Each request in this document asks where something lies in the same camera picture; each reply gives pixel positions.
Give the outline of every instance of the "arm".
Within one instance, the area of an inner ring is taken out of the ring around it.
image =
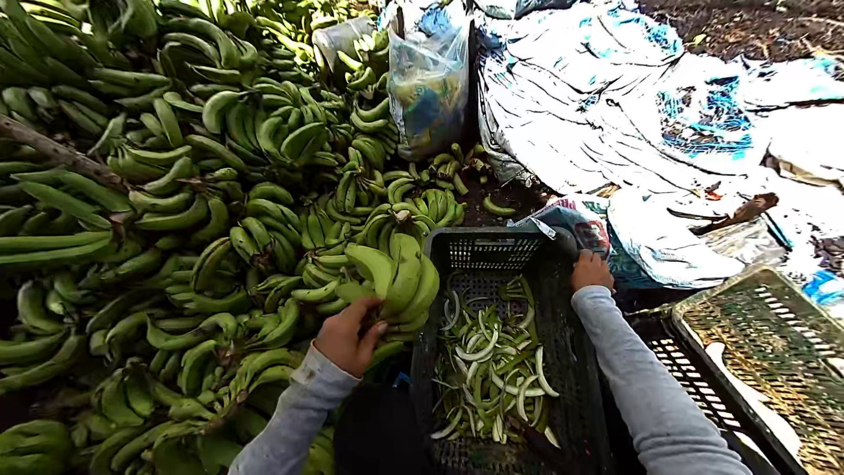
[[[613,280],[606,264],[597,257],[597,262],[584,263],[584,254],[572,276],[576,292],[571,305],[595,346],[598,364],[647,472],[749,475],[715,424],[627,325],[611,297]],[[584,278],[590,272],[596,276],[602,267],[606,276]]]
[[[387,324],[358,337],[367,311],[381,301],[361,298],[326,319],[267,427],[235,458],[230,475],[298,475],[305,466],[311,440],[329,411],[339,406],[360,382],[372,351]]]
[[[275,413],[235,458],[232,475],[287,475],[302,472],[311,440],[330,411],[360,382],[314,346],[290,377]]]

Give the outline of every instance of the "wooden stick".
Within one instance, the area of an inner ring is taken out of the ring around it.
[[[48,163],[65,165],[75,172],[87,175],[107,187],[128,193],[126,184],[109,167],[89,159],[76,150],[69,149],[3,114],[0,114],[0,134],[38,150],[49,159]]]

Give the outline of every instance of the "plastic bag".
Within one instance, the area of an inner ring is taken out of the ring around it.
[[[313,44],[319,50],[322,61],[334,77],[335,84],[345,84],[346,79],[343,73],[349,71],[337,57],[337,52],[342,51],[351,57],[356,57],[354,40],[359,40],[363,35],[371,35],[375,30],[375,24],[369,17],[358,17],[344,21],[341,24],[320,28],[313,33]]]
[[[625,252],[612,225],[607,221],[609,199],[593,194],[569,194],[554,199],[514,226],[528,226],[540,221],[549,226],[559,226],[571,232],[577,244],[584,249],[606,256],[610,272],[615,281],[627,288],[658,288],[663,285],[654,281]]]
[[[545,8],[569,8],[573,3],[574,0],[475,0],[484,13],[499,19],[517,19]]]
[[[401,134],[398,155],[422,160],[459,141],[469,95],[469,19],[438,3],[403,39],[390,22],[390,112]]]

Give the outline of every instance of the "clear plastic bag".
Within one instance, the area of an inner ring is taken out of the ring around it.
[[[401,134],[398,155],[409,161],[457,142],[468,102],[469,19],[448,18],[435,8],[419,22],[428,34],[420,30],[403,39],[391,22],[390,112]]]
[[[375,24],[372,20],[363,16],[314,31],[313,44],[331,72],[335,84],[344,85],[346,80],[343,73],[349,71],[338,59],[337,52],[342,51],[356,57],[353,41],[359,40],[363,35],[371,35],[374,30]]]

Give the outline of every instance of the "dirt ground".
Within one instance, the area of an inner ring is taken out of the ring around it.
[[[844,3],[838,0],[641,0],[640,5],[676,28],[693,53],[772,61],[844,53]],[[706,38],[692,45],[701,34]]]

